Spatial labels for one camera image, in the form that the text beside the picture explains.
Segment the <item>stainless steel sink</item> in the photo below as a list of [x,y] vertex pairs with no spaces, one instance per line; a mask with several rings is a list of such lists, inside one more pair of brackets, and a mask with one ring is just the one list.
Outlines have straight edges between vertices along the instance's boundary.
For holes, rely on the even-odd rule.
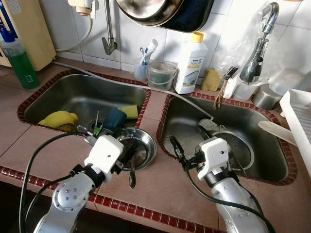
[[[39,96],[24,115],[27,122],[36,124],[53,112],[68,111],[78,116],[77,125],[92,130],[97,111],[100,111],[100,122],[113,107],[137,105],[140,112],[145,98],[146,91],[142,88],[115,84],[88,75],[70,74]],[[134,127],[136,121],[127,120],[125,127]]]
[[[288,176],[289,169],[279,140],[258,127],[259,121],[268,120],[266,116],[250,108],[226,104],[222,104],[221,108],[215,111],[212,101],[187,98],[214,116],[215,123],[224,125],[227,131],[236,133],[250,144],[255,160],[253,165],[245,171],[247,176],[270,182],[278,182]],[[183,146],[185,155],[193,156],[195,147],[203,141],[204,135],[199,130],[198,122],[204,118],[207,117],[189,104],[178,98],[172,98],[161,138],[165,149],[174,154],[173,147],[167,140],[168,135],[173,135]]]

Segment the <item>dish soap bottle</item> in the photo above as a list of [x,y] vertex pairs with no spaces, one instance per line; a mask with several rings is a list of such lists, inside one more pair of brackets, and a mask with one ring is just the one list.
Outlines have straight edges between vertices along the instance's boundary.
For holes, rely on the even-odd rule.
[[178,94],[191,93],[207,54],[207,47],[202,43],[204,33],[193,32],[191,41],[183,44],[178,62],[179,75],[173,86]]
[[21,85],[26,89],[39,86],[39,79],[28,59],[21,41],[14,38],[3,24],[0,24],[0,33],[0,46],[11,63]]

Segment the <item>white hose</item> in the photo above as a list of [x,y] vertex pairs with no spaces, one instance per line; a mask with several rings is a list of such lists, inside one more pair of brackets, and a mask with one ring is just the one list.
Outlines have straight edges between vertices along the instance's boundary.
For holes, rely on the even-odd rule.
[[[87,75],[90,75],[90,76],[93,76],[93,77],[96,77],[96,78],[100,78],[100,79],[104,79],[105,81],[108,81],[108,82],[111,82],[111,83],[116,83],[116,84],[121,84],[121,85],[125,85],[125,86],[131,86],[131,87],[138,87],[138,88],[143,88],[143,89],[148,89],[148,90],[153,90],[152,88],[148,87],[148,86],[142,86],[142,85],[136,85],[136,84],[131,84],[131,83],[123,83],[123,82],[119,82],[119,81],[115,81],[115,80],[110,80],[110,79],[106,79],[106,78],[103,78],[101,76],[98,76],[96,74],[93,74],[91,72],[88,72],[86,70],[83,70],[83,69],[80,69],[78,67],[74,67],[74,66],[71,66],[71,65],[67,65],[67,64],[63,64],[63,63],[60,63],[60,62],[52,62],[53,64],[55,65],[59,65],[59,66],[63,66],[63,67],[67,67],[67,68],[70,68],[70,69],[76,69],[84,74],[87,74]],[[199,110],[201,113],[204,113],[205,115],[207,115],[211,120],[213,120],[213,116],[209,113],[207,113],[206,111],[204,111],[202,108],[200,108],[198,105],[194,104],[193,102],[191,102],[189,99],[175,93],[175,92],[171,92],[171,91],[160,91],[160,92],[163,92],[163,93],[166,93],[166,94],[170,94],[172,96],[176,96],[178,98],[180,98],[181,100],[183,100],[184,102],[187,102],[188,104],[192,105],[194,108],[196,108],[197,110]]]
[[75,47],[78,47],[80,44],[83,43],[83,41],[85,41],[85,39],[88,37],[88,35],[91,33],[91,30],[93,28],[93,19],[91,19],[89,17],[89,27],[88,27],[88,30],[86,31],[86,33],[83,35],[83,38],[78,41],[77,44],[73,45],[73,46],[70,46],[70,47],[67,47],[67,48],[55,48],[55,51],[57,52],[63,52],[63,51],[68,51],[68,50],[71,50],[71,49],[74,49]]

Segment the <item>blue bottle cap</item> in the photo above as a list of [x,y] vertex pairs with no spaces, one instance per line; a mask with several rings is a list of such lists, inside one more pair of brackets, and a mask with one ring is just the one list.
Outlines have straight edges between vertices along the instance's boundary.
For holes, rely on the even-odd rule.
[[15,38],[12,36],[11,32],[8,32],[3,24],[0,24],[0,33],[5,42],[13,42]]

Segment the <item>blue cup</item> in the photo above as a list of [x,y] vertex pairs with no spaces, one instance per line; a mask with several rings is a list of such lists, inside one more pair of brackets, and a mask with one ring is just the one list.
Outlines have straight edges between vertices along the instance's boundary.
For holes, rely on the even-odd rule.
[[124,112],[117,108],[114,108],[110,110],[110,112],[106,116],[103,128],[114,132],[115,130],[118,130],[120,127],[123,126],[126,118],[127,115]]

